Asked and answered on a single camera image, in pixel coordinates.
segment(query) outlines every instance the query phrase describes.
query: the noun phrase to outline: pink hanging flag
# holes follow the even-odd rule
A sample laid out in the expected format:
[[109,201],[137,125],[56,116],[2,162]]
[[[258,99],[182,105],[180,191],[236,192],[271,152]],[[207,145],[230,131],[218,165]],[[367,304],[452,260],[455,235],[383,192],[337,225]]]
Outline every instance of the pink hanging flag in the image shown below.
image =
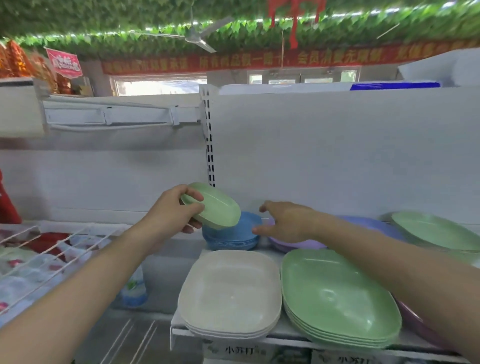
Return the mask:
[[80,77],[83,74],[76,54],[50,48],[45,48],[45,50],[55,72],[70,79]]

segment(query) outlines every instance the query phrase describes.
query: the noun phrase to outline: red banner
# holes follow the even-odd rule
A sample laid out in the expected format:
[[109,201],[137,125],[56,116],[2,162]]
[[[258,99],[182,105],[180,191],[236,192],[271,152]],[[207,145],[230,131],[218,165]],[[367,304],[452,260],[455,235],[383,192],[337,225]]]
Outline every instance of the red banner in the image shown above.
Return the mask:
[[82,75],[82,69],[80,68],[80,62],[76,54],[50,48],[45,48],[45,50],[47,51],[48,59],[55,72],[67,78],[75,78]]
[[[474,48],[477,40],[412,43],[378,48],[347,48],[285,51],[283,67],[362,66],[384,63],[403,63],[445,53],[454,49]],[[281,51],[254,51],[229,55],[196,54],[179,57],[162,57],[149,60],[124,60],[102,62],[103,72],[110,75],[194,73],[225,69],[261,70],[282,66]]]

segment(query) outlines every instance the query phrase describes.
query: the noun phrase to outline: artificial vine ceiling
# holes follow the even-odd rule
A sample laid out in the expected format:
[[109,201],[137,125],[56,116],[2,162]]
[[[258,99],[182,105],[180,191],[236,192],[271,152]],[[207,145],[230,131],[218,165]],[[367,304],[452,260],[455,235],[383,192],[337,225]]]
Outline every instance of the artificial vine ceiling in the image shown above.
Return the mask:
[[[192,0],[3,0],[0,37],[16,38],[27,48],[65,50],[81,59],[204,52],[183,40],[129,33],[151,29],[153,33],[185,34],[191,26],[186,24],[190,21],[191,3]],[[308,18],[314,14],[313,5],[304,5],[305,14],[297,29],[299,48],[303,49],[480,39],[479,0],[328,0],[318,24]],[[237,19],[206,39],[218,52],[278,49],[282,32],[288,47],[292,21],[281,19],[269,28],[266,0],[196,0],[193,10],[199,21],[227,15]],[[287,16],[287,12],[288,8],[278,11],[277,17]]]

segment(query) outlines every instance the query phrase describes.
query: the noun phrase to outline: white bottle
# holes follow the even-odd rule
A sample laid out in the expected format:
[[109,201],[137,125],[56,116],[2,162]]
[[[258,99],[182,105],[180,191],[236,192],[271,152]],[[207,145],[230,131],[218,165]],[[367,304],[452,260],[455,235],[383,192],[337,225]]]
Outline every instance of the white bottle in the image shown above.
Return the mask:
[[147,301],[148,295],[144,282],[142,266],[128,280],[120,291],[122,303],[126,307],[138,307]]

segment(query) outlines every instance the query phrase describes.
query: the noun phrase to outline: person's right arm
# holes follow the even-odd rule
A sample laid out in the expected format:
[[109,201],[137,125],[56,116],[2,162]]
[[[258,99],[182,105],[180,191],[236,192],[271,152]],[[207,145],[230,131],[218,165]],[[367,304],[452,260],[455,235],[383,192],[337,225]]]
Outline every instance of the person's right arm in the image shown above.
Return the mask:
[[322,242],[405,302],[472,363],[480,363],[480,269],[290,202],[266,201],[274,226],[253,232]]

